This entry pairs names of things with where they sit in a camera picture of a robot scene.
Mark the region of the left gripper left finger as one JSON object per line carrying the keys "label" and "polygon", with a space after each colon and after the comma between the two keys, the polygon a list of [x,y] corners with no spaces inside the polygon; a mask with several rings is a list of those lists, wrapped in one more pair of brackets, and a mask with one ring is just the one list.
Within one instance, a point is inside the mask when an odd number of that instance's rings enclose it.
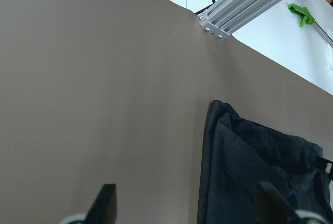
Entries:
{"label": "left gripper left finger", "polygon": [[114,224],[117,219],[117,191],[116,184],[104,184],[91,208],[89,209],[85,223]]}

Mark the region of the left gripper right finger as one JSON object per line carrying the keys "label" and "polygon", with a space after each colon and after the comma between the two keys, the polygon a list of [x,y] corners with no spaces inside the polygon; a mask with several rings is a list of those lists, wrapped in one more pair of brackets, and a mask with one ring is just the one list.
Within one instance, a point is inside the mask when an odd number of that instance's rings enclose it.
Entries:
{"label": "left gripper right finger", "polygon": [[300,217],[269,182],[259,182],[257,216],[261,223],[299,223]]}

